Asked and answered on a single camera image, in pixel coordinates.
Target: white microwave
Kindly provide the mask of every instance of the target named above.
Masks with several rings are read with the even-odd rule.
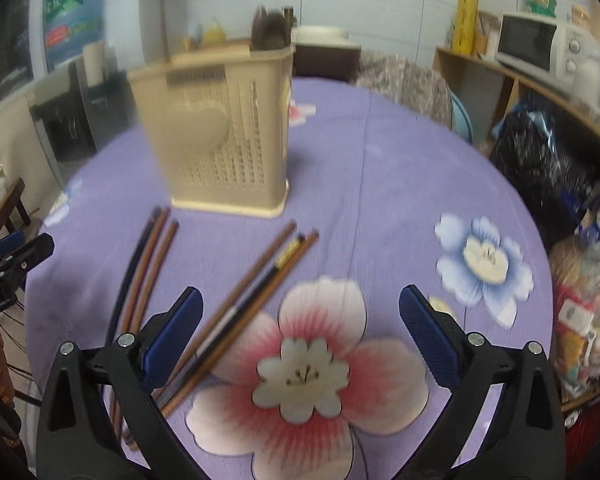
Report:
[[[495,58],[570,94],[578,66],[595,47],[590,32],[573,23],[528,12],[505,12]]]

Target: black plastic bag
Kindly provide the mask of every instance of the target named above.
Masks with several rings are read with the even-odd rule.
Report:
[[[592,189],[592,172],[555,142],[541,112],[509,114],[489,158],[518,191],[547,252],[574,232],[585,212],[578,204]]]

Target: snack bag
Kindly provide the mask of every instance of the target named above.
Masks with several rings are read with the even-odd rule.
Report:
[[[564,387],[580,396],[600,378],[600,260],[587,258],[573,236],[550,255],[556,352]]]

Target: blue flower print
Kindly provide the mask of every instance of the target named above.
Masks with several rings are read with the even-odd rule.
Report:
[[[467,307],[484,300],[495,322],[511,328],[518,312],[516,300],[526,301],[534,288],[520,245],[501,238],[498,228],[485,216],[467,224],[445,213],[435,233],[445,251],[436,264],[444,289]]]

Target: yellow roll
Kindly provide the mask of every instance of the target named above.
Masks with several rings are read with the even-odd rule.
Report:
[[[456,30],[452,50],[470,56],[474,49],[475,20],[478,17],[478,0],[458,0]]]

